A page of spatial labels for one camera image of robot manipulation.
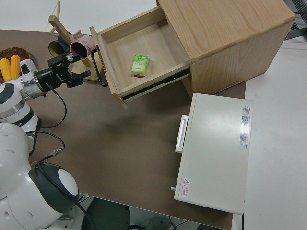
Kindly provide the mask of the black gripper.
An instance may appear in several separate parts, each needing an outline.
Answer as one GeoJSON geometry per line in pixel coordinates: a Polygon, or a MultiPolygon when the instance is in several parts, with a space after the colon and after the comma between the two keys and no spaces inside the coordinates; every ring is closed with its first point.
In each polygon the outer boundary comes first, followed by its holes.
{"type": "Polygon", "coordinates": [[[45,91],[50,91],[60,87],[61,84],[66,84],[67,88],[82,85],[83,79],[91,76],[91,72],[89,70],[82,73],[69,72],[70,64],[81,59],[80,55],[60,54],[48,60],[48,68],[35,74],[39,86],[45,91]]]}

